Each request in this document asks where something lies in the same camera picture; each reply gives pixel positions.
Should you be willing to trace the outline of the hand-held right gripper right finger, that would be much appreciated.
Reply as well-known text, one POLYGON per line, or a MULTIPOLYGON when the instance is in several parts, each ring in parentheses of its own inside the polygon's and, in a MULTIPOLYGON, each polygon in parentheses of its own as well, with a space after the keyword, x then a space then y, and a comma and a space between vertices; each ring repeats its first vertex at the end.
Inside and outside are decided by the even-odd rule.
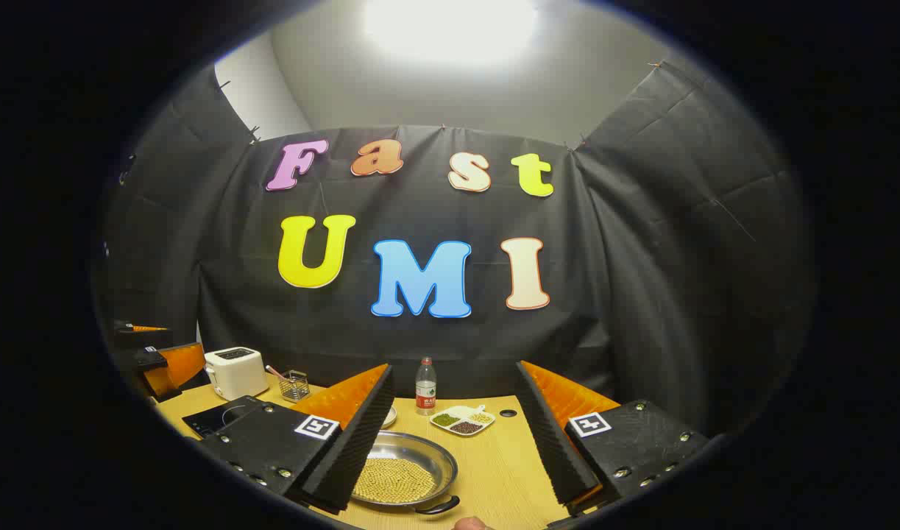
POLYGON ((651 489, 709 443, 650 400, 621 405, 527 360, 516 369, 518 403, 571 516, 651 489))

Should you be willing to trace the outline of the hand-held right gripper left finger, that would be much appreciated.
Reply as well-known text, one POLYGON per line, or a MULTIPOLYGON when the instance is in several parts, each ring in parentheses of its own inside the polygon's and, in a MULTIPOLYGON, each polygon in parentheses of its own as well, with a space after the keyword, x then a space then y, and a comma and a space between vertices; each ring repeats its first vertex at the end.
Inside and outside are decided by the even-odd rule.
POLYGON ((244 406, 198 443, 255 486, 336 514, 349 503, 394 395, 393 370, 381 364, 294 406, 244 406))

